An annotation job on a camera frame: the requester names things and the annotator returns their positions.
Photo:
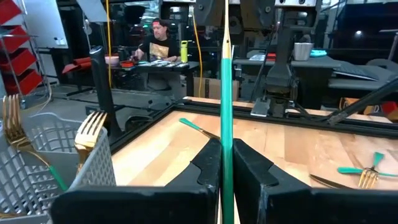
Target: yellow water bottle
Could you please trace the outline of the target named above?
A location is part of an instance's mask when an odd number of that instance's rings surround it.
[[[188,41],[186,40],[181,41],[181,62],[188,62]]]

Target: green rod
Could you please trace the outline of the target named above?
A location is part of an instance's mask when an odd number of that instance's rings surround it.
[[[223,186],[221,208],[223,224],[234,223],[233,189],[233,107],[232,107],[232,58],[229,36],[229,1],[225,0],[224,39],[221,59],[221,145],[223,148]]]

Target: green-handled fork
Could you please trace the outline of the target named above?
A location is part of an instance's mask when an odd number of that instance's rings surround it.
[[[379,178],[379,172],[375,170],[376,166],[383,160],[384,154],[375,152],[373,154],[373,165],[370,168],[365,168],[362,171],[359,179],[358,187],[362,189],[371,189]]]
[[[212,134],[212,133],[204,130],[203,128],[200,128],[199,126],[197,126],[194,123],[192,123],[191,121],[189,121],[187,118],[180,118],[180,122],[183,123],[183,124],[188,125],[189,127],[193,128],[193,129],[195,129],[197,131],[200,131],[202,134],[204,134],[205,136],[209,137],[210,139],[213,138],[213,139],[220,140],[219,136],[217,136],[215,134]]]
[[[98,136],[100,135],[101,128],[104,125],[106,116],[107,114],[104,112],[92,112],[87,116],[77,130],[75,137],[75,148],[77,153],[79,153],[79,164],[76,174],[78,174],[83,168],[88,156],[94,149],[98,140]]]
[[[340,174],[362,174],[363,170],[360,168],[355,167],[339,167],[337,171]],[[398,177],[398,174],[387,174],[379,172],[379,175],[386,176],[386,177]]]
[[[5,96],[2,100],[2,116],[3,116],[3,130],[7,142],[15,149],[21,152],[26,152],[38,160],[42,161],[50,170],[54,179],[58,182],[63,191],[68,190],[67,185],[63,182],[60,174],[52,166],[49,160],[37,152],[29,138],[27,137],[21,124],[21,113],[19,111],[19,97],[18,95]]]

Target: red shelf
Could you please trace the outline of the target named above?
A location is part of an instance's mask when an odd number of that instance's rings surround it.
[[[18,49],[9,56],[11,63],[8,62],[7,57],[4,54],[0,54],[0,70],[2,73],[12,74],[12,65],[15,74],[19,76],[36,61],[36,58],[29,49],[25,48]]]
[[[21,13],[13,0],[0,0],[0,25]]]
[[[20,35],[25,37],[4,37],[3,41],[6,45],[6,50],[9,53],[15,52],[22,44],[27,42],[30,37],[26,34],[21,26],[2,26],[1,29],[5,29],[6,32],[4,34],[9,35]],[[4,50],[4,46],[2,46],[2,42],[0,42],[0,50]]]
[[[3,80],[9,95],[19,93],[12,75],[3,75]],[[42,77],[34,69],[28,69],[22,75],[18,76],[17,80],[22,94],[28,95],[42,82]]]

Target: yellow cable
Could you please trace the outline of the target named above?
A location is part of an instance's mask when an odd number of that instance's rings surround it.
[[[106,0],[106,24],[108,25],[108,56],[109,61],[112,56],[112,47],[111,47],[111,24],[109,21],[109,0]],[[111,66],[108,66],[108,76],[109,76],[109,86],[112,88],[112,74],[111,74]]]
[[[197,23],[195,21],[195,14],[192,14],[193,18],[193,30],[195,31],[195,37],[197,39],[197,46],[198,46],[198,51],[199,51],[199,64],[200,64],[200,80],[199,80],[199,91],[198,91],[198,97],[200,97],[200,92],[201,92],[201,79],[203,77],[203,65],[201,63],[201,52],[200,52],[200,44],[199,44],[199,38],[198,38],[198,31],[197,31]]]

